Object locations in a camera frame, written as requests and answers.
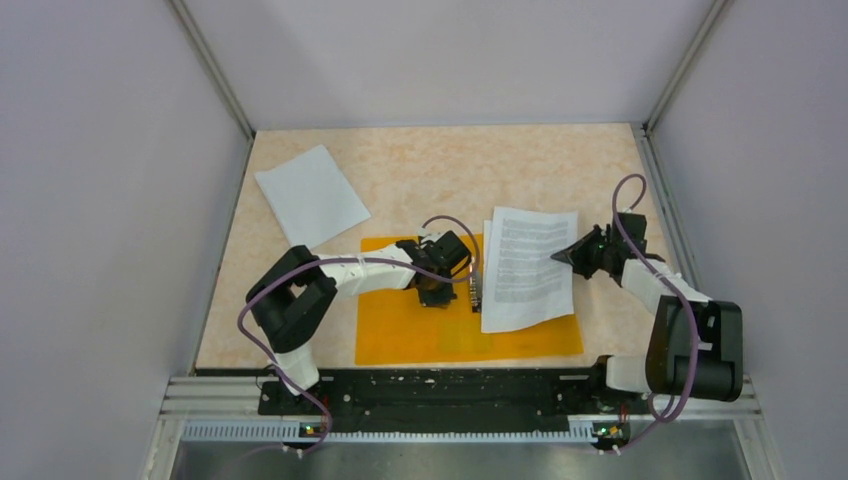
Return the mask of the metal folder clip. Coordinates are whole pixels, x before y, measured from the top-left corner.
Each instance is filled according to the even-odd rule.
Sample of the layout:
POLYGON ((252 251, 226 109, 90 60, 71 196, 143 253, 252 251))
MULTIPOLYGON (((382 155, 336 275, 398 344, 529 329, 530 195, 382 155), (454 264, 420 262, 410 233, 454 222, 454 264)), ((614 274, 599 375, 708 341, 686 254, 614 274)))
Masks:
POLYGON ((471 263, 468 267, 469 300, 472 313, 480 313, 482 310, 482 278, 479 268, 471 263))

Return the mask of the orange plastic folder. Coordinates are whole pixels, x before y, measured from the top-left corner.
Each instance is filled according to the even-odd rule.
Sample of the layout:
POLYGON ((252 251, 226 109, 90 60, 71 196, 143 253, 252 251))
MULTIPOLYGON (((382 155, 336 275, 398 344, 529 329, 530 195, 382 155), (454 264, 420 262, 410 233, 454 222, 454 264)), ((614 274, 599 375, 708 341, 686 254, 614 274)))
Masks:
POLYGON ((417 291, 380 290, 358 297, 357 366, 511 361, 584 353, 578 318, 562 316, 508 333, 485 334, 469 286, 453 288, 445 308, 424 307, 417 291))

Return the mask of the printed paper stack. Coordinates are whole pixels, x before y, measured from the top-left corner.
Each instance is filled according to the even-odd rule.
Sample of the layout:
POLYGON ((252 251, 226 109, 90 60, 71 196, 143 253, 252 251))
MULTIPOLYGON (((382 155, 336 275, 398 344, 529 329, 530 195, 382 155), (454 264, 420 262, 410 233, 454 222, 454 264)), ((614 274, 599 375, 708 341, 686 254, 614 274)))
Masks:
POLYGON ((509 333, 575 313, 573 270, 552 255, 577 240, 578 213, 498 206, 486 237, 481 331, 509 333))

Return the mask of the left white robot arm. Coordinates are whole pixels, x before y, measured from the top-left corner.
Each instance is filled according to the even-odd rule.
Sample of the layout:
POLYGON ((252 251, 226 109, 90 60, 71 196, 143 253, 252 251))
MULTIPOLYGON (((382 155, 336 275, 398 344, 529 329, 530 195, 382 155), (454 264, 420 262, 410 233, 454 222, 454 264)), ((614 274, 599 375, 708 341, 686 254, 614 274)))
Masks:
POLYGON ((478 250, 452 231, 353 256, 316 255, 303 245, 289 249, 246 295, 247 311, 268 341, 272 367, 285 375, 283 401, 302 414, 319 404, 320 375, 310 341, 336 298, 412 289, 422 306, 447 307, 478 250))

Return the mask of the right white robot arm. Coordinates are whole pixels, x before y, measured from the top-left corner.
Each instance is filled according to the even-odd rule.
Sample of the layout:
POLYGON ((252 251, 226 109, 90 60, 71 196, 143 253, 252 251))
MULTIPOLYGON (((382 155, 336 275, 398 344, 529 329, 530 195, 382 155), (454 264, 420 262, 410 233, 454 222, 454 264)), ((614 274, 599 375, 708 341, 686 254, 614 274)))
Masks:
POLYGON ((620 213, 551 256, 585 279, 609 274, 654 316, 645 354, 599 358, 604 374, 586 385, 589 404, 612 412, 627 392, 737 400, 743 389, 741 308, 696 291, 661 256, 648 253, 646 229, 643 215, 620 213))

